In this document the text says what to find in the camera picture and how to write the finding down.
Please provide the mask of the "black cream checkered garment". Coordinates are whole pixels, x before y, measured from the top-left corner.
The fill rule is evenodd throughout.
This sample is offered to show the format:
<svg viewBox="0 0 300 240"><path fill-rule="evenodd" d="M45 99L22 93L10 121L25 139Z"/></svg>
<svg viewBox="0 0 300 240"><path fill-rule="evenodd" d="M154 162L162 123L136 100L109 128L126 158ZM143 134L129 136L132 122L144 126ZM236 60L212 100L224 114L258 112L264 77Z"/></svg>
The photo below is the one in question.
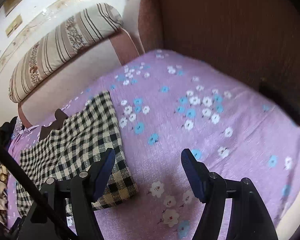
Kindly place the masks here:
<svg viewBox="0 0 300 240"><path fill-rule="evenodd" d="M101 197L93 210L118 206L138 192L123 152L122 139L113 102L103 91L85 108L67 118L61 129L53 130L33 148L20 154L20 167L41 189L47 178L58 181L74 178L101 160L108 148L115 151L115 163Z"/></svg>

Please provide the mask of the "black clothes pile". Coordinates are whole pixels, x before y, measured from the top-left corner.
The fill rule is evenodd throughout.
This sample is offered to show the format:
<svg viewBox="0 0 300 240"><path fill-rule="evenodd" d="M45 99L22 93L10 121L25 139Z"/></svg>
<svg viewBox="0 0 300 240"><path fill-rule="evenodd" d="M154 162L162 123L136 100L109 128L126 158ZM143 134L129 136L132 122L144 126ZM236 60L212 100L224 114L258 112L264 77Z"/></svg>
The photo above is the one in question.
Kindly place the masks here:
<svg viewBox="0 0 300 240"><path fill-rule="evenodd" d="M8 150L11 141L12 134L14 132L15 124L17 122L17 117L13 117L10 122L4 122L0 126L0 146Z"/></svg>

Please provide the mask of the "brown wooden sofa side panel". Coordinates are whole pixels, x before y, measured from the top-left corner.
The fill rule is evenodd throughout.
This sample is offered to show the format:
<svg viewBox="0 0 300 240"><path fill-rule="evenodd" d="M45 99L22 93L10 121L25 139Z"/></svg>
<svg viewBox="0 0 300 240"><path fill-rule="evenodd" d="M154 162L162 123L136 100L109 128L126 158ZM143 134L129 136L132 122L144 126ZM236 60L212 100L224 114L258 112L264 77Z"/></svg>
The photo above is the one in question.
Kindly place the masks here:
<svg viewBox="0 0 300 240"><path fill-rule="evenodd" d="M300 14L289 0L128 0L124 22L140 53L203 60L300 125Z"/></svg>

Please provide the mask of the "pink brown sofa backrest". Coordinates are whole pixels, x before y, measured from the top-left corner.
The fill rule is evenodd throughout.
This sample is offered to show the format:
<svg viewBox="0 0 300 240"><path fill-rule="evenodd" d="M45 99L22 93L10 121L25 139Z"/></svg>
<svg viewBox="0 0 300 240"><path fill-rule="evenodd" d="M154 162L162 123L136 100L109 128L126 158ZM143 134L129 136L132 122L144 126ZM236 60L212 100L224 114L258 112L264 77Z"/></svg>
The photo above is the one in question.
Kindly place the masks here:
<svg viewBox="0 0 300 240"><path fill-rule="evenodd" d="M138 56L139 52L125 29L86 49L18 103L21 122L27 128L41 123L99 77Z"/></svg>

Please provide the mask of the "striped beige bolster pillow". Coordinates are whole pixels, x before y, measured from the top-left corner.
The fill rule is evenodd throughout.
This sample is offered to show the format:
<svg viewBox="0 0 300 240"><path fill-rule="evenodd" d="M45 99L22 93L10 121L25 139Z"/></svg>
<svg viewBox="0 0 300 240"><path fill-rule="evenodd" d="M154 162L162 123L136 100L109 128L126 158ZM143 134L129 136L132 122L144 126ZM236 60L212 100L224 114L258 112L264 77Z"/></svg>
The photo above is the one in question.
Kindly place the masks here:
<svg viewBox="0 0 300 240"><path fill-rule="evenodd" d="M36 42L18 62L10 78L10 100L21 102L58 68L122 27L120 13L107 3L97 3L72 15Z"/></svg>

